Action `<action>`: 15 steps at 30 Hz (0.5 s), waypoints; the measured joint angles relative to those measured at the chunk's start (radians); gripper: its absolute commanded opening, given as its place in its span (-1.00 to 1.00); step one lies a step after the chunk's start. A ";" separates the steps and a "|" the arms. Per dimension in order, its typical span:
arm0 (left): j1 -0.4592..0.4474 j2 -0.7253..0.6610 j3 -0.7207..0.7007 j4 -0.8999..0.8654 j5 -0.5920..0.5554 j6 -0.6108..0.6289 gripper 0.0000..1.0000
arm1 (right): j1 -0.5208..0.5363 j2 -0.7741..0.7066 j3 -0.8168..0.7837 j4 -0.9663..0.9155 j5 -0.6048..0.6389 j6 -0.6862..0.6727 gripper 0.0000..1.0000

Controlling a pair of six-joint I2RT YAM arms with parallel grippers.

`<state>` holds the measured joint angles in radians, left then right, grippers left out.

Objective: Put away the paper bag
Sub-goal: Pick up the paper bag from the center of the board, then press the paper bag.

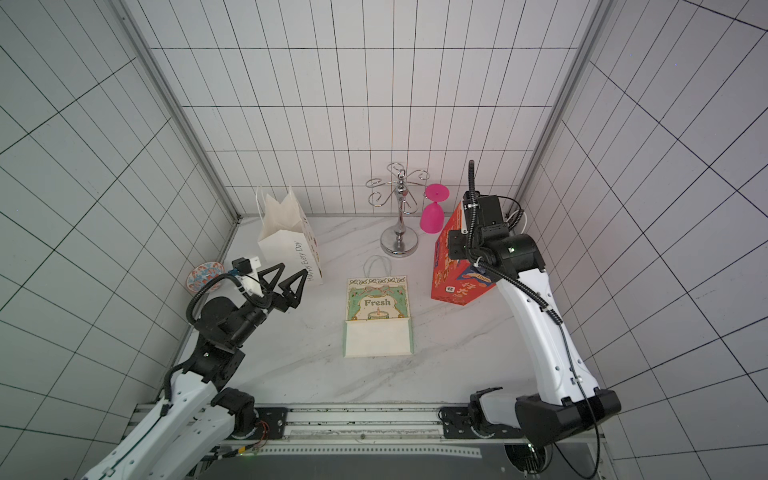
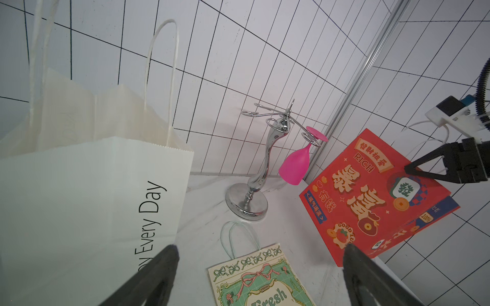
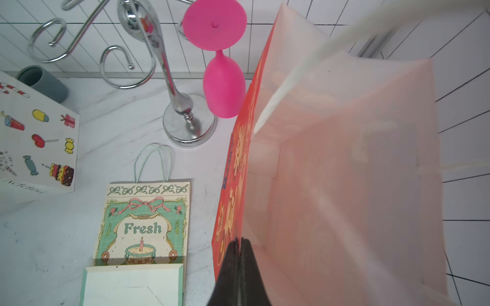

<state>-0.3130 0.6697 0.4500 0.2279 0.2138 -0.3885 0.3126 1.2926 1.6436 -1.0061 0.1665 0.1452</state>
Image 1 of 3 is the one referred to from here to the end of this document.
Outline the green Fresh paper bag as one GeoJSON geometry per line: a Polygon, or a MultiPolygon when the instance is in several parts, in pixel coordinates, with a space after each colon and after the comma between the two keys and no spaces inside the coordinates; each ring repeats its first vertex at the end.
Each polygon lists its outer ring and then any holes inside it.
{"type": "Polygon", "coordinates": [[[392,273],[391,260],[369,257],[361,278],[347,282],[343,356],[373,358],[414,352],[407,277],[392,273]]]}

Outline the red printed paper bag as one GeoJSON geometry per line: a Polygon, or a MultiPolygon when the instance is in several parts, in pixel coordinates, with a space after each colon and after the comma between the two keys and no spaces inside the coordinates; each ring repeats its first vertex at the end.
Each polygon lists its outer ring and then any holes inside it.
{"type": "Polygon", "coordinates": [[[467,260],[449,258],[449,232],[462,232],[462,206],[458,205],[435,241],[431,298],[455,305],[467,305],[495,287],[489,277],[476,272],[467,260]]]}

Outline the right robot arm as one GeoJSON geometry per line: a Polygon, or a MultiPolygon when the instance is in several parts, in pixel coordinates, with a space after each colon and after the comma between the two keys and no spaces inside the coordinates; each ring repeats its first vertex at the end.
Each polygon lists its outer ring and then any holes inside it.
{"type": "Polygon", "coordinates": [[[567,332],[536,242],[511,233],[498,197],[477,190],[473,163],[462,210],[465,225],[449,232],[448,254],[499,288],[521,330],[537,386],[535,394],[520,397],[499,387],[476,392],[470,410],[477,435],[510,427],[542,448],[618,414],[617,393],[598,385],[567,332]]]}

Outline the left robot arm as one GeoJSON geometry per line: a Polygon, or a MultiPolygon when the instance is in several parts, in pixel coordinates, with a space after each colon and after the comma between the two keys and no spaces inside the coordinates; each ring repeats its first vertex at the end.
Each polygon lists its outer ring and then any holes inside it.
{"type": "Polygon", "coordinates": [[[229,437],[267,440],[252,395],[229,387],[247,339],[273,311],[299,307],[309,272],[285,277],[278,263],[258,271],[246,258],[208,280],[186,308],[198,333],[190,357],[165,374],[158,401],[87,479],[183,479],[229,437]]]}

